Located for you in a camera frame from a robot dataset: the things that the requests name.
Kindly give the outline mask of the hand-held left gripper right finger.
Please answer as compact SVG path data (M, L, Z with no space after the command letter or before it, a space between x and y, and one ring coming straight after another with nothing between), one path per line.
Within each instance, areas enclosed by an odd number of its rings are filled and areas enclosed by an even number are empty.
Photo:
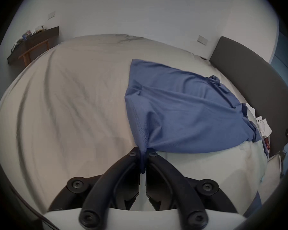
M156 211L178 209L184 230L204 229L209 222L207 209L238 213L216 181L183 176L152 148L146 151L146 186L146 195Z

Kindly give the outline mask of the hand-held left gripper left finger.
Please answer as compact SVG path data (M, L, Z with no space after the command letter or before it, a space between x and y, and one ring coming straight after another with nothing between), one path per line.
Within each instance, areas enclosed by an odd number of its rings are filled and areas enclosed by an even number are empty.
M84 229L105 229L109 208L129 211L136 201L139 164L140 150L134 147L102 175L69 179L48 212L80 208L77 219Z

